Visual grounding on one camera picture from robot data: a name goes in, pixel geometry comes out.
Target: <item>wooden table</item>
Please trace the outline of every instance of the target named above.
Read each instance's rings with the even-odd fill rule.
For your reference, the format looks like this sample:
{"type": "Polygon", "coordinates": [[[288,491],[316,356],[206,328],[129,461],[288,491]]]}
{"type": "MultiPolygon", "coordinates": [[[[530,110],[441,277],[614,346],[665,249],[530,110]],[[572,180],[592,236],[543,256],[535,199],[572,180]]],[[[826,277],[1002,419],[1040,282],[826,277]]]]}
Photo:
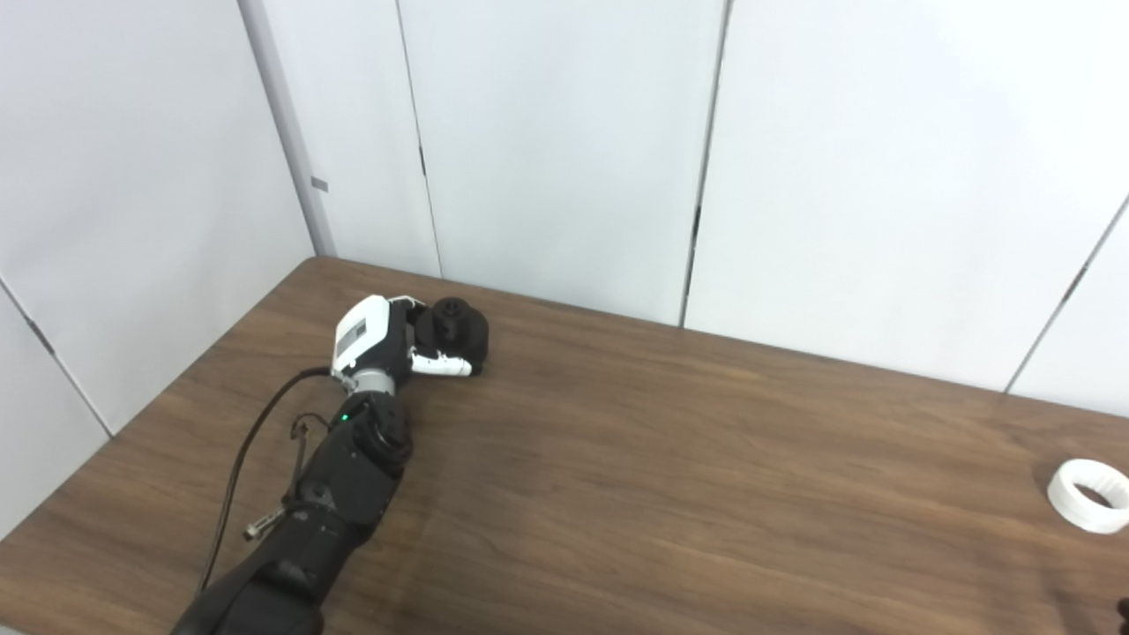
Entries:
{"type": "MultiPolygon", "coordinates": [[[[0,623],[166,633],[250,423],[373,293],[465,297],[490,359],[403,391],[415,458],[327,633],[1117,630],[1129,533],[1075,529],[1043,490],[1070,456],[1127,467],[1124,419],[330,259],[0,543],[0,623]]],[[[285,488],[289,419],[338,394],[304,382],[265,426],[218,571],[285,488]]]]}

